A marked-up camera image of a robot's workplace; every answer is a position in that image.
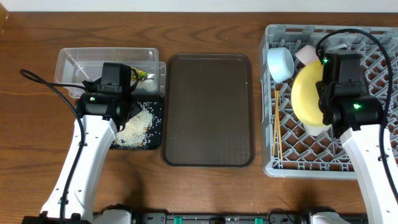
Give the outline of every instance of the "white wall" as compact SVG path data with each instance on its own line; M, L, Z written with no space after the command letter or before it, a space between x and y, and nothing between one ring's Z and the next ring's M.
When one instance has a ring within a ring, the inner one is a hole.
M398 0L0 0L8 11L398 12Z

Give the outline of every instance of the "green light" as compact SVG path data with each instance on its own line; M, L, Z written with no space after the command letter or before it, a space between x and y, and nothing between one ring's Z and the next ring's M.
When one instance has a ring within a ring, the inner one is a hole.
M360 109L361 107L362 107L361 105L359 105L359 104L357 104L357 103L354 103L354 109L358 110L358 109Z

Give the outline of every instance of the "transparent plastic bin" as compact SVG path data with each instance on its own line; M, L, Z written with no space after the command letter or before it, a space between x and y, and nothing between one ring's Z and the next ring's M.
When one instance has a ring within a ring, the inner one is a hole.
M317 137L305 132L292 109L290 94L296 74L303 64L295 53L306 45L316 46L318 41L338 29L361 29L374 35L389 54L393 71L393 94L388 112L388 127L394 158L398 159L398 28L396 27L346 27L273 24L267 26L259 46L260 82L262 91L262 168L271 177L303 177L321 179L356 179L352 163L334 136L333 130ZM361 56L361 69L369 84L369 92L385 105L387 92L387 67L384 56L376 44L362 34L336 34L322 43L327 49L345 44ZM267 69L267 52L270 48L286 47L293 56L295 72L292 78L276 83ZM274 91L279 90L279 99ZM274 131L274 107L279 100L280 126L282 130L283 160L276 144L272 154Z
M155 74L154 80L140 81L135 95L157 95L161 89L159 53L153 48L87 47L62 49L58 56L55 83L83 86L82 81L95 81L102 74L104 62L123 63L147 73ZM84 90L66 87L72 98L79 98Z

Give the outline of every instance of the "wooden table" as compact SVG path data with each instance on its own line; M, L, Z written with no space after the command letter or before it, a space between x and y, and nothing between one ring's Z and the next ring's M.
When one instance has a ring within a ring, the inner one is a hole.
M12 12L0 41L0 223L38 215L61 171L74 117L46 86L64 47L155 47L166 62L176 53L241 53L252 63L254 162L241 169L171 167L154 151L110 151L95 210L125 203L142 212L267 213L331 206L364 213L356 181L278 179L261 166L259 41L269 24L398 26L397 14L305 13L39 13Z

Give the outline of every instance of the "dish rack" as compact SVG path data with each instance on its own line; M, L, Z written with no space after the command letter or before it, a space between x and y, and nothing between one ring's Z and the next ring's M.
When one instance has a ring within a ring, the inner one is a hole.
M315 25L269 25L259 46L260 82L262 91L262 166L271 177L304 177L322 179L356 179L353 166L340 140L329 129L317 137L305 132L303 123L292 109L290 93L296 74L304 67L295 53L306 45L315 46L325 35L338 29L355 28L374 35L386 48L393 70L393 94L389 105L388 128L394 158L398 159L398 28L347 27ZM388 72L384 57L372 40L361 34L344 33L329 37L322 43L327 49L346 44L348 49L361 55L361 69L369 83L369 91L385 105ZM267 69L270 48L286 47L294 59L295 72L283 83L275 83ZM272 154L275 120L274 91L279 90L279 116L282 135L282 157L279 145Z

